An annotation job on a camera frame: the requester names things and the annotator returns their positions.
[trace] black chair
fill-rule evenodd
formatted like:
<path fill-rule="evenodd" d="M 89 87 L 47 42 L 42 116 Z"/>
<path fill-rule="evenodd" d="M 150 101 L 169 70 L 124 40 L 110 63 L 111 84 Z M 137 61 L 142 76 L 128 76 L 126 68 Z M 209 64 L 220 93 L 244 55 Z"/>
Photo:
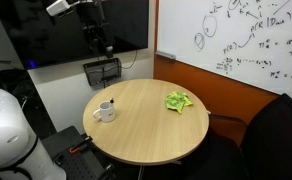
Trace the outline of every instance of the black chair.
<path fill-rule="evenodd" d="M 209 131 L 203 144 L 183 160 L 185 180 L 292 179 L 292 99 L 283 94 L 247 126 L 240 148 Z"/>

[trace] black cable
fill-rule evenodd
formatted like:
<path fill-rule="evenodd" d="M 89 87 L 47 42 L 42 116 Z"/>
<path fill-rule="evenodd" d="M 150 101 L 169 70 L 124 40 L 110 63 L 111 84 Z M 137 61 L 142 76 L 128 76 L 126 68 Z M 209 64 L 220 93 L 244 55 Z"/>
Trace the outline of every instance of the black cable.
<path fill-rule="evenodd" d="M 138 50 L 136 50 L 135 58 L 134 58 L 133 63 L 132 63 L 129 67 L 122 67 L 122 69 L 130 69 L 131 67 L 133 67 L 133 65 L 134 65 L 134 63 L 135 63 L 135 61 L 136 61 L 136 59 L 137 59 L 137 51 L 138 51 Z"/>

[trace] white mug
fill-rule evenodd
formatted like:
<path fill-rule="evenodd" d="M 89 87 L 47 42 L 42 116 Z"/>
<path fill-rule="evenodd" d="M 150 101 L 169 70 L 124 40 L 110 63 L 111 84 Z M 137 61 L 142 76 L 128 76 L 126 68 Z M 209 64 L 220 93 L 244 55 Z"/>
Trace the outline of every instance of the white mug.
<path fill-rule="evenodd" d="M 101 103 L 99 105 L 99 109 L 94 111 L 93 116 L 95 119 L 101 120 L 106 123 L 113 121 L 116 116 L 114 104 L 109 101 Z"/>

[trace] chair back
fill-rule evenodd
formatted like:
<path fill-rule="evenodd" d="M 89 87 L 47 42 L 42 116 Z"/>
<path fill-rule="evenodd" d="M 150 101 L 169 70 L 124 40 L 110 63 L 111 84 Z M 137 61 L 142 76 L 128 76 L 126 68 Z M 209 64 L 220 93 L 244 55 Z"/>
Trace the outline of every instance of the chair back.
<path fill-rule="evenodd" d="M 292 99 L 283 94 L 248 125 L 241 144 L 252 180 L 292 179 Z"/>

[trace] whiteboard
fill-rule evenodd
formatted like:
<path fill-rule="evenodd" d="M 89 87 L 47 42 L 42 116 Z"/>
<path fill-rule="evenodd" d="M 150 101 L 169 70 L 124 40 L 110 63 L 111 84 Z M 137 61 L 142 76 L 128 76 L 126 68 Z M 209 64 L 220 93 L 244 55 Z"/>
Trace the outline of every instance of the whiteboard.
<path fill-rule="evenodd" d="M 157 51 L 292 97 L 292 0 L 159 0 Z"/>

